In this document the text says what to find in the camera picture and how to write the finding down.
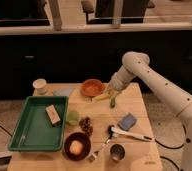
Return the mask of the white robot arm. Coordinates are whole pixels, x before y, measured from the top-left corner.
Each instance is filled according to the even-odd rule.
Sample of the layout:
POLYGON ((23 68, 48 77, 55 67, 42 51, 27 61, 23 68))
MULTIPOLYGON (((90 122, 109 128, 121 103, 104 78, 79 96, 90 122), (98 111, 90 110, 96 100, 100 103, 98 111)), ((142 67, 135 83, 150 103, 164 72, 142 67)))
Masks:
POLYGON ((192 95, 151 69, 149 62, 150 58, 145 53, 126 52, 122 66, 109 81, 108 89, 110 92, 123 91, 135 77, 139 77, 185 126, 180 171, 192 171, 192 95))

